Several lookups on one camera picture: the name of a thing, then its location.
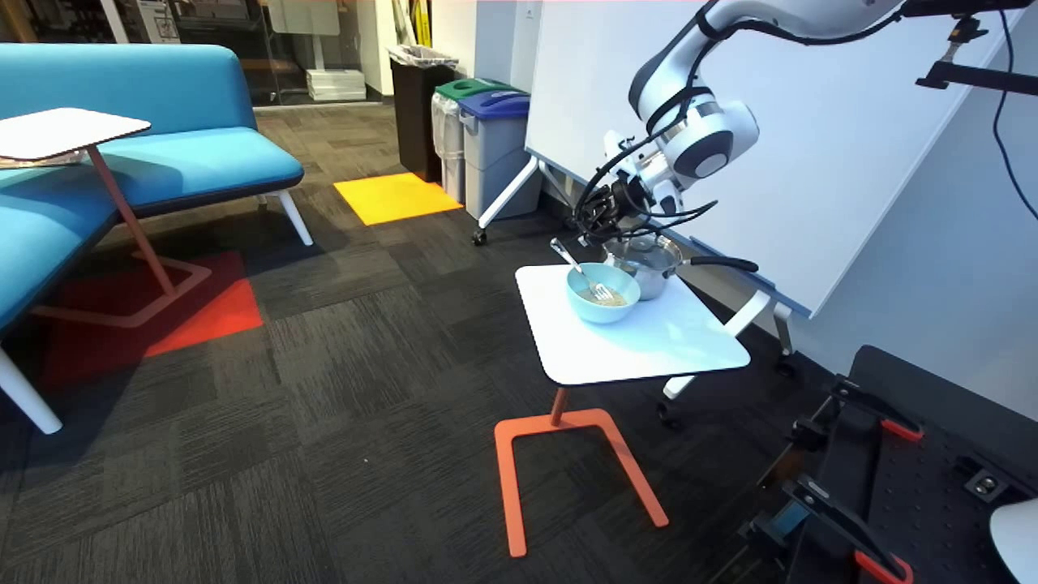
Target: floor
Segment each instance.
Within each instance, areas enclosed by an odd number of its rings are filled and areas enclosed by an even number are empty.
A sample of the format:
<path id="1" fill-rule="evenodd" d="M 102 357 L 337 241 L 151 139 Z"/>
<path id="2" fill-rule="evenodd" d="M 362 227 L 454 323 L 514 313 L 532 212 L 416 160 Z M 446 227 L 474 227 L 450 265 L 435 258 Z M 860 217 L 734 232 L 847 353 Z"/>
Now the floor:
<path id="1" fill-rule="evenodd" d="M 394 106 L 260 126 L 305 160 L 318 249 L 254 198 L 146 225 L 168 258 L 237 249 L 266 328 L 49 393 L 60 437 L 3 408 L 0 582 L 706 582 L 741 549 L 819 368 L 744 336 L 754 368 L 700 376 L 666 420 L 660 384 L 574 393 L 620 420 L 672 527 L 648 527 L 601 443 L 528 443 L 528 557 L 508 563 L 490 430 L 553 398 L 514 273 L 555 263 L 562 215 L 497 225 L 481 249 L 460 212 L 368 232 L 332 182 L 399 172 Z M 75 277 L 127 249 L 111 234 Z M 31 323 L 9 341 L 28 376 L 40 343 Z"/>

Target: blue couch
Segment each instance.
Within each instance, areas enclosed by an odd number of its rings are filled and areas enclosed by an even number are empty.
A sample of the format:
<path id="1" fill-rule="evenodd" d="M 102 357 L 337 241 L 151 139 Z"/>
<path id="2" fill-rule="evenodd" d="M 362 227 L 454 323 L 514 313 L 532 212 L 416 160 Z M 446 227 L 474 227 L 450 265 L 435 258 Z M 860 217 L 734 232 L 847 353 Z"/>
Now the blue couch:
<path id="1" fill-rule="evenodd" d="M 105 143 L 141 217 L 242 194 L 279 194 L 303 245 L 286 190 L 303 165 L 257 130 L 235 53 L 216 45 L 0 45 L 0 117 L 90 106 L 151 126 Z M 0 336 L 9 330 L 68 263 L 117 225 L 105 182 L 88 164 L 0 169 Z M 62 422 L 0 346 L 0 390 L 51 434 Z"/>

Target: black bin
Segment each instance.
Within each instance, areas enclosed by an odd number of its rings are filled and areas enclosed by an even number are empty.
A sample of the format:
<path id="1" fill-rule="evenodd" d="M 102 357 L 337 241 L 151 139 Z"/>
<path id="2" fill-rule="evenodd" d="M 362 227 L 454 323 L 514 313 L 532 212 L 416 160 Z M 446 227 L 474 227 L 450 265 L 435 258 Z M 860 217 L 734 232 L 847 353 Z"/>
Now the black bin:
<path id="1" fill-rule="evenodd" d="M 396 60 L 390 60 L 390 67 L 399 164 L 426 182 L 437 182 L 441 160 L 430 150 L 430 94 L 459 76 L 448 66 L 405 66 Z"/>

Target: bowl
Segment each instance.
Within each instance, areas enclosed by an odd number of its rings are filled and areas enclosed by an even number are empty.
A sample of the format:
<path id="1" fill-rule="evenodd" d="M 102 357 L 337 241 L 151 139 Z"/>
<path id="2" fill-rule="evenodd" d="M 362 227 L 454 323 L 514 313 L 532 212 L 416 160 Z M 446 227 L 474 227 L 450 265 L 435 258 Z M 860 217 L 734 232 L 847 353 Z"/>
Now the bowl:
<path id="1" fill-rule="evenodd" d="M 571 271 L 563 281 L 571 307 L 592 324 L 614 324 L 643 299 L 639 281 L 607 263 L 581 263 L 581 273 Z"/>

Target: red rug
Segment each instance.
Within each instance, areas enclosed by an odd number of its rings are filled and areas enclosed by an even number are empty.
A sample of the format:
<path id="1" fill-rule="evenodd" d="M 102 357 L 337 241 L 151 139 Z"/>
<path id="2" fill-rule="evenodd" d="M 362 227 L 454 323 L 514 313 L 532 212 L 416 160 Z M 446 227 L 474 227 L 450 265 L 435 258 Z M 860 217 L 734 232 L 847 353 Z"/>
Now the red rug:
<path id="1" fill-rule="evenodd" d="M 144 328 L 123 330 L 42 319 L 42 386 L 86 386 L 90 380 L 133 370 L 133 363 L 158 353 L 263 328 L 257 291 L 237 252 L 197 259 L 197 265 L 208 265 L 214 273 Z M 133 271 L 111 273 L 105 278 L 65 285 L 54 296 L 54 305 L 127 315 L 150 305 L 150 299 L 157 296 L 158 281 L 151 278 L 146 263 L 137 263 Z"/>

